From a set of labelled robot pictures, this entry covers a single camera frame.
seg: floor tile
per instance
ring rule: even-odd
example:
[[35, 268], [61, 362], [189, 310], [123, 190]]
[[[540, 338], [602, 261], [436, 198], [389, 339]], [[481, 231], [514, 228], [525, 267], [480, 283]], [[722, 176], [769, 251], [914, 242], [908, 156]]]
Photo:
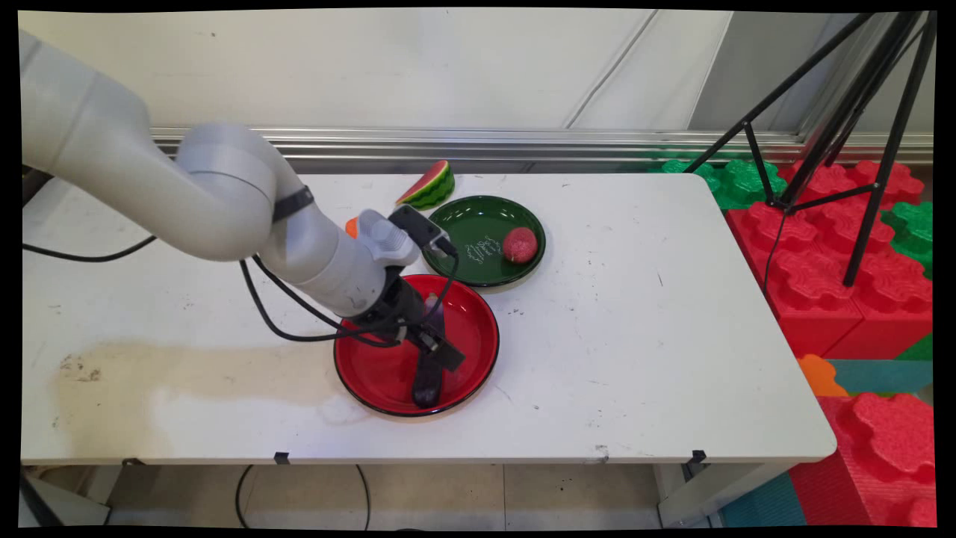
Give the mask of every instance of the floor tile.
[[244, 468], [239, 465], [125, 467], [110, 496], [113, 512], [109, 523], [239, 527], [233, 496]]
[[650, 465], [506, 465], [508, 530], [660, 528]]
[[500, 465], [362, 465], [370, 530], [503, 530]]
[[365, 488], [355, 465], [255, 466], [243, 485], [241, 503], [253, 528], [365, 527]]

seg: black strap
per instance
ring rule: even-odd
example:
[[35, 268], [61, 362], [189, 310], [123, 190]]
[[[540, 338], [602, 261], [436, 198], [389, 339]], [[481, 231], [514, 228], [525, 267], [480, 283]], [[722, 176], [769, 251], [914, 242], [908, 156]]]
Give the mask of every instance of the black strap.
[[272, 222], [278, 222], [298, 213], [299, 210], [309, 206], [313, 201], [315, 201], [315, 198], [312, 196], [312, 191], [309, 191], [308, 187], [303, 186], [302, 189], [295, 194], [291, 194], [275, 202], [275, 207], [272, 209]]

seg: tripod leg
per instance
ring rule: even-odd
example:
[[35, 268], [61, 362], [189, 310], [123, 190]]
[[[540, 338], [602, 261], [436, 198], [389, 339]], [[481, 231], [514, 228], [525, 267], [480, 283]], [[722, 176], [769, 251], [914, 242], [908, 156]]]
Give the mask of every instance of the tripod leg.
[[860, 116], [862, 116], [863, 112], [866, 111], [866, 105], [870, 103], [870, 101], [873, 99], [873, 96], [877, 95], [877, 92], [880, 90], [880, 87], [883, 86], [883, 82], [886, 81], [886, 78], [889, 77], [890, 73], [893, 72], [893, 69], [896, 68], [896, 64], [900, 62], [900, 58], [902, 58], [902, 56], [906, 54], [906, 51], [909, 50], [910, 45], [912, 45], [917, 40], [917, 38], [920, 37], [920, 34], [923, 33], [924, 29], [925, 29], [925, 24], [923, 24], [923, 26], [920, 27], [920, 29], [917, 30], [912, 37], [910, 37], [909, 41], [906, 42], [906, 44], [902, 47], [902, 49], [900, 49], [898, 52], [893, 53], [893, 56], [892, 56], [893, 61], [888, 63], [888, 67], [886, 69], [882, 69], [880, 71], [880, 74], [877, 76], [877, 78], [874, 79], [870, 87], [867, 88], [867, 90], [863, 93], [863, 98], [861, 103], [857, 106], [857, 109], [854, 110], [853, 115], [850, 117], [850, 120], [847, 122], [846, 126], [843, 127], [843, 132], [840, 133], [833, 147], [829, 150], [830, 155], [827, 157], [827, 160], [823, 164], [823, 166], [831, 167], [834, 165], [834, 161], [837, 160], [837, 157], [839, 156], [840, 151], [843, 149], [843, 146], [846, 144], [846, 141], [850, 138], [850, 134], [853, 132], [853, 129], [857, 127], [857, 122], [859, 121]]
[[747, 133], [747, 142], [750, 143], [750, 153], [753, 154], [753, 163], [757, 166], [757, 173], [760, 174], [760, 183], [764, 184], [764, 195], [767, 196], [767, 203], [773, 201], [773, 188], [771, 180], [767, 176], [767, 168], [764, 167], [764, 158], [760, 156], [760, 146], [757, 145], [757, 137], [753, 134], [753, 127], [750, 122], [744, 122], [744, 132]]
[[898, 50], [896, 49], [898, 41], [905, 39], [912, 31], [919, 15], [918, 12], [901, 12], [893, 19], [893, 23], [890, 24], [889, 29], [887, 29], [886, 33], [880, 39], [880, 43], [866, 60], [863, 69], [850, 85], [850, 89], [847, 90], [843, 99], [841, 99], [836, 106], [833, 116], [831, 116], [823, 128], [820, 138], [816, 141], [816, 144], [810, 148], [807, 157], [803, 161], [803, 165], [793, 176], [789, 186], [780, 196], [780, 201], [783, 202], [784, 205], [792, 205], [799, 199], [800, 194], [803, 193], [805, 188], [805, 183], [813, 176], [816, 167], [820, 164], [820, 161], [823, 160], [823, 154], [830, 146], [838, 130], [846, 123], [854, 107], [860, 102], [860, 97], [869, 87], [873, 77], [877, 74], [878, 69], [883, 63], [883, 59], [886, 58], [891, 51]]
[[847, 37], [850, 36], [850, 34], [855, 32], [857, 28], [862, 26], [863, 23], [869, 20], [870, 17], [872, 16], [873, 16], [872, 13], [860, 13], [859, 15], [857, 15], [856, 18], [850, 21], [845, 27], [843, 27], [842, 30], [840, 30], [829, 41], [827, 41], [825, 45], [820, 47], [819, 50], [817, 50], [809, 58], [807, 58], [807, 61], [803, 62], [803, 64], [800, 65], [800, 67], [797, 67], [796, 71], [791, 73], [789, 77], [785, 78], [783, 82], [780, 82], [780, 84], [776, 88], [774, 88], [769, 95], [767, 95], [762, 101], [758, 102], [757, 105], [754, 106], [750, 112], [745, 114], [744, 117], [741, 118], [739, 122], [735, 123], [734, 126], [731, 127], [729, 131], [724, 133], [724, 136], [720, 137], [717, 140], [717, 142], [713, 144], [713, 146], [709, 147], [707, 151], [705, 151], [704, 153], [701, 154], [700, 157], [695, 159], [694, 162], [691, 163], [690, 166], [684, 170], [684, 172], [693, 173], [694, 170], [696, 170], [700, 165], [705, 163], [707, 159], [712, 157], [713, 154], [716, 153], [718, 149], [720, 149], [727, 142], [729, 142], [731, 138], [737, 136], [740, 133], [741, 129], [744, 128], [744, 123], [752, 122], [754, 118], [759, 116], [760, 113], [766, 110], [768, 106], [773, 104], [774, 101], [776, 101], [780, 96], [786, 93], [787, 90], [791, 88], [791, 86], [796, 84], [796, 82], [800, 80], [804, 75], [806, 75], [808, 71], [813, 69], [814, 66], [816, 66], [821, 59], [825, 58], [829, 53], [831, 53], [833, 49], [838, 47], [840, 43], [842, 43]]
[[890, 178], [890, 169], [893, 167], [893, 161], [896, 160], [897, 150], [900, 149], [902, 132], [906, 129], [910, 112], [913, 111], [913, 102], [916, 101], [916, 94], [920, 90], [920, 82], [923, 81], [923, 74], [926, 71], [926, 64], [929, 63], [929, 53], [932, 51], [935, 38], [936, 12], [930, 11], [926, 18], [926, 29], [920, 39], [920, 48], [916, 51], [913, 67], [909, 70], [909, 78], [906, 80], [906, 86], [902, 91], [900, 107], [897, 109], [896, 118], [893, 119], [893, 126], [890, 128], [890, 138], [886, 143], [886, 150], [880, 160], [876, 187], [870, 194], [870, 202], [866, 206], [863, 222], [859, 226], [857, 242], [853, 246], [850, 263], [847, 264], [846, 275], [843, 277], [843, 285], [845, 286], [852, 286], [857, 279], [859, 264], [863, 260], [863, 252], [866, 250], [866, 243], [870, 239], [870, 232], [873, 231], [873, 223], [877, 219], [877, 211], [880, 209], [880, 201], [883, 198], [883, 192], [886, 190], [886, 182]]

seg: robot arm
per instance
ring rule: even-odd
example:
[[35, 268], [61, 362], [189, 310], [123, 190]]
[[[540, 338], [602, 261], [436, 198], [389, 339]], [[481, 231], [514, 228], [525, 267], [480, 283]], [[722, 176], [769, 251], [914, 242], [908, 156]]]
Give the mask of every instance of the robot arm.
[[[314, 202], [273, 223], [276, 201], [304, 186], [262, 137], [241, 125], [200, 125], [174, 163], [153, 144], [138, 96], [23, 31], [19, 41], [23, 163], [70, 181], [173, 247], [217, 261], [258, 253], [280, 279], [345, 318], [379, 300], [386, 266], [417, 257], [404, 233], [398, 246], [392, 234], [383, 253], [370, 227], [363, 241], [352, 239]], [[378, 217], [376, 226], [390, 225]]]

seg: plate rim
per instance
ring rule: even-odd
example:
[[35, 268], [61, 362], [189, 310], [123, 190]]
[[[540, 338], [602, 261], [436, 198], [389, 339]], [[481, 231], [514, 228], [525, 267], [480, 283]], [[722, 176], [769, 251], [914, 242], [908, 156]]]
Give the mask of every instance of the plate rim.
[[[439, 276], [439, 275], [429, 275], [429, 274], [427, 274], [427, 273], [417, 273], [417, 274], [415, 274], [415, 275], [404, 275], [404, 276], [402, 276], [402, 277], [403, 277], [403, 278], [404, 278], [404, 277], [435, 277], [435, 278], [439, 278], [439, 279], [442, 278], [442, 277]], [[336, 341], [335, 341], [335, 344], [332, 346], [332, 362], [336, 365], [336, 375], [338, 375], [338, 381], [342, 384], [343, 387], [345, 387], [345, 390], [348, 391], [349, 394], [351, 394], [352, 397], [354, 397], [354, 398], [358, 401], [358, 403], [364, 405], [365, 407], [367, 407], [367, 408], [369, 408], [369, 409], [371, 409], [371, 410], [373, 410], [373, 411], [377, 411], [377, 412], [382, 413], [382, 414], [385, 414], [385, 415], [405, 416], [405, 417], [409, 417], [409, 416], [432, 416], [432, 415], [437, 415], [438, 413], [442, 413], [442, 412], [448, 411], [449, 409], [455, 408], [455, 407], [457, 407], [457, 406], [459, 406], [459, 405], [465, 403], [466, 401], [468, 401], [469, 399], [471, 399], [471, 397], [474, 396], [475, 393], [478, 392], [479, 389], [481, 389], [482, 387], [485, 386], [485, 383], [488, 381], [488, 379], [491, 377], [491, 373], [494, 371], [495, 365], [498, 364], [498, 353], [501, 351], [501, 328], [498, 326], [498, 317], [494, 315], [494, 310], [491, 309], [491, 305], [488, 304], [488, 301], [485, 301], [485, 298], [482, 297], [480, 293], [478, 293], [478, 292], [476, 292], [475, 290], [471, 289], [470, 287], [468, 287], [467, 285], [465, 285], [463, 282], [460, 282], [460, 283], [462, 284], [462, 287], [466, 289], [466, 291], [468, 291], [468, 292], [470, 292], [470, 293], [473, 293], [475, 296], [478, 297], [478, 299], [481, 300], [482, 303], [485, 304], [485, 306], [488, 307], [488, 312], [491, 313], [491, 320], [494, 321], [494, 333], [495, 333], [495, 335], [496, 335], [496, 338], [495, 338], [495, 346], [494, 346], [494, 355], [491, 357], [491, 365], [489, 366], [488, 372], [485, 374], [485, 377], [483, 377], [482, 380], [478, 382], [478, 385], [475, 385], [475, 388], [474, 388], [471, 392], [469, 392], [468, 394], [465, 394], [463, 397], [459, 398], [457, 401], [451, 402], [451, 403], [449, 403], [448, 405], [445, 405], [445, 406], [443, 406], [443, 407], [436, 408], [436, 409], [433, 409], [433, 410], [431, 410], [431, 411], [421, 411], [421, 412], [416, 412], [416, 413], [399, 413], [399, 412], [396, 412], [396, 411], [388, 411], [388, 410], [386, 410], [386, 409], [380, 408], [379, 406], [377, 406], [377, 405], [375, 405], [375, 404], [373, 404], [373, 403], [371, 403], [371, 402], [366, 401], [364, 398], [362, 398], [361, 396], [359, 396], [358, 394], [356, 394], [355, 391], [352, 390], [352, 387], [350, 387], [349, 384], [345, 382], [345, 379], [342, 378], [342, 372], [341, 372], [341, 370], [338, 369], [338, 340], [336, 340]]]
[[[465, 201], [465, 200], [470, 200], [470, 199], [472, 199], [472, 198], [495, 198], [495, 199], [498, 199], [498, 200], [504, 200], [505, 202], [508, 202], [508, 203], [510, 203], [510, 204], [514, 204], [515, 206], [518, 206], [519, 208], [523, 209], [524, 211], [526, 211], [526, 212], [534, 219], [535, 222], [537, 222], [538, 228], [541, 229], [541, 242], [540, 242], [540, 244], [538, 245], [538, 252], [537, 252], [537, 254], [534, 255], [534, 259], [531, 261], [531, 263], [529, 263], [529, 264], [526, 266], [526, 268], [525, 268], [524, 271], [522, 271], [521, 273], [518, 273], [517, 275], [515, 275], [515, 276], [513, 276], [513, 277], [508, 277], [508, 278], [506, 278], [506, 279], [504, 279], [504, 280], [499, 280], [499, 281], [491, 282], [491, 283], [474, 282], [474, 281], [471, 281], [471, 280], [458, 279], [458, 278], [456, 278], [455, 280], [458, 281], [458, 282], [461, 282], [462, 284], [464, 284], [464, 285], [466, 285], [466, 286], [468, 286], [468, 287], [492, 288], [492, 287], [498, 287], [498, 286], [503, 286], [503, 285], [506, 285], [506, 284], [510, 284], [510, 283], [512, 283], [512, 282], [514, 282], [514, 281], [521, 280], [521, 279], [525, 278], [528, 274], [531, 273], [531, 271], [532, 271], [535, 267], [538, 266], [539, 263], [541, 263], [541, 260], [544, 259], [544, 251], [545, 251], [545, 248], [546, 248], [547, 245], [548, 245], [548, 238], [547, 238], [547, 236], [546, 236], [545, 233], [544, 233], [544, 225], [541, 224], [541, 219], [538, 218], [537, 215], [534, 214], [534, 212], [533, 212], [532, 210], [526, 208], [525, 206], [519, 204], [518, 202], [515, 202], [514, 200], [511, 200], [511, 199], [509, 199], [509, 198], [505, 198], [505, 197], [503, 197], [503, 196], [495, 196], [494, 194], [472, 194], [472, 195], [469, 195], [469, 196], [465, 196], [465, 197], [463, 197], [463, 198], [457, 198], [457, 199], [455, 199], [455, 200], [451, 200], [451, 201], [449, 201], [448, 203], [446, 203], [446, 204], [444, 204], [444, 205], [442, 205], [442, 206], [439, 206], [438, 208], [435, 209], [434, 212], [432, 212], [431, 215], [428, 216], [428, 220], [431, 220], [431, 217], [434, 216], [435, 213], [437, 213], [437, 212], [440, 211], [441, 209], [444, 209], [444, 208], [446, 208], [446, 207], [448, 207], [448, 206], [451, 206], [452, 204], [456, 204], [456, 203], [458, 203], [458, 202], [462, 202], [462, 201]], [[446, 273], [444, 270], [440, 269], [439, 267], [436, 267], [436, 264], [435, 264], [435, 263], [432, 263], [433, 257], [434, 257], [434, 255], [432, 255], [431, 253], [429, 253], [429, 252], [427, 252], [427, 251], [423, 251], [423, 252], [422, 252], [422, 258], [424, 258], [424, 262], [428, 264], [428, 267], [431, 267], [431, 269], [432, 269], [433, 271], [435, 271], [436, 273], [438, 273], [438, 276], [440, 276], [440, 277], [447, 277], [447, 276], [448, 276], [448, 273]]]

